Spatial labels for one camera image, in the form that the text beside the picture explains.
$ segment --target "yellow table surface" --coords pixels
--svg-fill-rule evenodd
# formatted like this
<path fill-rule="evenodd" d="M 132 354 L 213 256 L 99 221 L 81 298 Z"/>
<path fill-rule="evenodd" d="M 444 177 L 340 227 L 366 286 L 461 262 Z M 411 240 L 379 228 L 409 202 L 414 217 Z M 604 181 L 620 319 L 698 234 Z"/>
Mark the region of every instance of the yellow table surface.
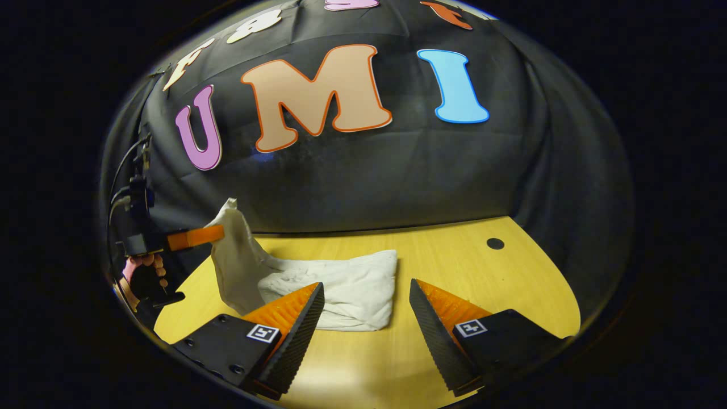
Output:
<path fill-rule="evenodd" d="M 505 248 L 488 247 L 493 237 Z M 276 402 L 286 408 L 439 408 L 476 393 L 454 397 L 447 390 L 409 305 L 412 278 L 492 313 L 516 309 L 559 338 L 580 328 L 576 298 L 563 275 L 509 217 L 342 234 L 265 234 L 256 240 L 271 255 L 294 260 L 398 252 L 389 326 L 360 333 L 317 330 L 289 392 Z M 220 299 L 211 258 L 179 291 L 186 299 L 164 307 L 154 327 L 169 344 L 218 314 L 239 317 Z"/>

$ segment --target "blue letter i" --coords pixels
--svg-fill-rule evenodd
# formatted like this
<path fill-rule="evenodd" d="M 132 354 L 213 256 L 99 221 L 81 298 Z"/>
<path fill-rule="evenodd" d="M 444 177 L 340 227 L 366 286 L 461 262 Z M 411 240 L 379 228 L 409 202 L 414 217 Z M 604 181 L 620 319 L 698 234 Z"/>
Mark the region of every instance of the blue letter i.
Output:
<path fill-rule="evenodd" d="M 439 119 L 455 124 L 485 122 L 490 114 L 477 101 L 465 64 L 467 57 L 442 49 L 421 49 L 417 56 L 429 61 L 439 83 L 442 105 L 434 113 Z"/>

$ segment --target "white cloth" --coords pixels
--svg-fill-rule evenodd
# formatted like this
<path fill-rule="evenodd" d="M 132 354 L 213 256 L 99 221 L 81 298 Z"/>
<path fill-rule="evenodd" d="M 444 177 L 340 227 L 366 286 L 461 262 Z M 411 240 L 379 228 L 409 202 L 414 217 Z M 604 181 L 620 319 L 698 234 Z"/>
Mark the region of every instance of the white cloth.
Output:
<path fill-rule="evenodd" d="M 326 303 L 318 329 L 380 330 L 389 323 L 396 250 L 344 261 L 282 260 L 252 236 L 236 199 L 228 199 L 207 226 L 221 224 L 225 237 L 212 243 L 220 297 L 240 315 L 295 290 L 322 282 Z"/>

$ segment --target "cable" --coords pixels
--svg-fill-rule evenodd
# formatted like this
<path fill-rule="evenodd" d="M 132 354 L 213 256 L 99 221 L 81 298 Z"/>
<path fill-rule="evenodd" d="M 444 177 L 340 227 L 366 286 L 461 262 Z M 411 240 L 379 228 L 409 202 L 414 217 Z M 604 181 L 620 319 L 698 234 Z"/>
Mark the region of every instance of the cable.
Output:
<path fill-rule="evenodd" d="M 121 163 L 119 164 L 119 167 L 117 167 L 117 168 L 116 168 L 116 174 L 115 174 L 115 175 L 113 176 L 113 180 L 111 181 L 111 189 L 109 189 L 109 194 L 108 194 L 108 198 L 109 198 L 109 199 L 108 199 L 108 205 L 109 205 L 109 206 L 111 206 L 111 203 L 112 203 L 112 199 L 111 199 L 111 198 L 112 198 L 112 195 L 113 195 L 113 188 L 115 188 L 115 187 L 116 187 L 116 180 L 117 180 L 117 179 L 119 179 L 119 173 L 121 172 L 121 168 L 122 168 L 122 167 L 124 166 L 124 163 L 125 163 L 125 162 L 126 162 L 126 160 L 127 160 L 128 158 L 129 158 L 129 155 L 131 154 L 131 152 L 132 152 L 132 151 L 133 151 L 133 150 L 134 150 L 134 149 L 135 149 L 135 148 L 136 148 L 137 146 L 139 146 L 139 144 L 141 144 L 141 143 L 144 143 L 144 142 L 146 142 L 147 140 L 150 140 L 150 136 L 149 136 L 149 135 L 148 135 L 148 136 L 146 136 L 146 137 L 144 137 L 143 139 L 139 139 L 138 141 L 136 141 L 136 142 L 135 142 L 135 143 L 134 143 L 134 144 L 132 145 L 132 147 L 131 147 L 131 148 L 129 148 L 129 150 L 128 150 L 128 151 L 126 151 L 126 154 L 124 155 L 124 158 L 123 158 L 123 159 L 121 160 Z"/>
<path fill-rule="evenodd" d="M 116 206 L 118 206 L 121 203 L 124 203 L 125 205 L 128 205 L 131 202 L 131 197 L 124 197 L 121 200 L 117 201 L 117 198 L 120 194 L 123 194 L 125 191 L 128 191 L 127 188 L 121 188 L 118 192 L 113 193 L 114 188 L 116 187 L 116 181 L 119 179 L 119 173 L 121 173 L 121 168 L 124 166 L 124 163 L 129 158 L 129 155 L 138 147 L 141 143 L 147 142 L 150 140 L 150 135 L 147 135 L 146 137 L 139 139 L 136 141 L 131 148 L 129 148 L 128 151 L 126 151 L 126 154 L 124 155 L 124 158 L 121 159 L 121 163 L 119 163 L 119 167 L 116 168 L 116 174 L 113 176 L 113 180 L 111 181 L 111 189 L 109 190 L 109 201 L 108 201 L 108 217 L 107 217 L 107 223 L 106 223 L 106 253 L 108 254 L 108 265 L 111 269 L 111 275 L 116 278 L 115 269 L 113 267 L 113 256 L 111 255 L 111 216 L 113 214 L 114 209 Z M 124 298 L 127 304 L 129 304 L 129 300 L 126 299 L 126 295 L 124 294 L 124 291 L 121 291 L 121 296 Z"/>

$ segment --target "tan letter m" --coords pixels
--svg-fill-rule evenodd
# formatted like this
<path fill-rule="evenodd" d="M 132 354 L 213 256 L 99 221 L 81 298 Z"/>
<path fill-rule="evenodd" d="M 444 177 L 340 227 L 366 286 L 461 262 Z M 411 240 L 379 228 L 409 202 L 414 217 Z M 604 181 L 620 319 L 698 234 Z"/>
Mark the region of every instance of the tan letter m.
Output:
<path fill-rule="evenodd" d="M 391 112 L 381 106 L 371 58 L 371 45 L 345 45 L 326 54 L 311 81 L 284 60 L 274 60 L 247 71 L 240 81 L 252 85 L 260 120 L 260 152 L 286 148 L 298 139 L 296 130 L 285 125 L 283 107 L 308 133 L 323 132 L 328 107 L 336 95 L 338 115 L 333 128 L 356 132 L 391 123 Z"/>

